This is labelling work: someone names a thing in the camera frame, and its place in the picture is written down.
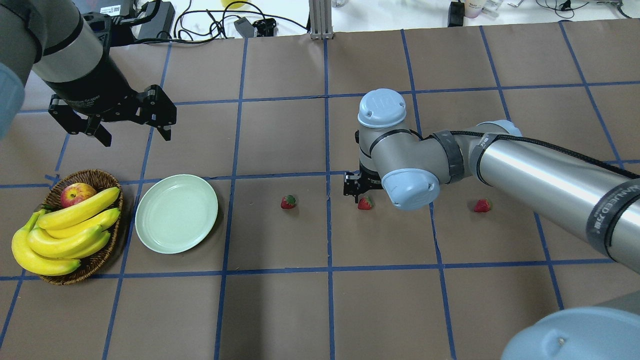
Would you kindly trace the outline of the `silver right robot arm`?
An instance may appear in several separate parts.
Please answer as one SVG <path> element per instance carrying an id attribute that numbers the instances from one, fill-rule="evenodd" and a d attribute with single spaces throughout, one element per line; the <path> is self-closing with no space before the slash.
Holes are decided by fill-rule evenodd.
<path id="1" fill-rule="evenodd" d="M 407 105 L 393 89 L 359 101 L 359 173 L 346 172 L 343 194 L 386 191 L 394 207 L 414 211 L 441 186 L 474 177 L 512 196 L 595 251 L 638 272 L 639 175 L 522 136 L 509 120 L 419 136 L 405 123 Z M 639 293 L 564 309 L 520 331 L 503 360 L 637 360 Z"/>

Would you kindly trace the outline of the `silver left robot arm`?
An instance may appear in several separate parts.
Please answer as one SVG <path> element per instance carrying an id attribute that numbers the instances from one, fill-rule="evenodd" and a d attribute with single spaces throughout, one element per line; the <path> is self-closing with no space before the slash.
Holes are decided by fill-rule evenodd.
<path id="1" fill-rule="evenodd" d="M 31 72 L 54 91 L 48 113 L 70 135 L 83 133 L 106 147 L 104 123 L 129 121 L 156 129 L 165 141 L 177 109 L 157 84 L 135 91 L 110 57 L 113 35 L 131 38 L 131 27 L 151 14 L 119 19 L 85 13 L 71 0 L 3 0 L 0 7 L 1 136 L 9 132 L 25 102 Z"/>

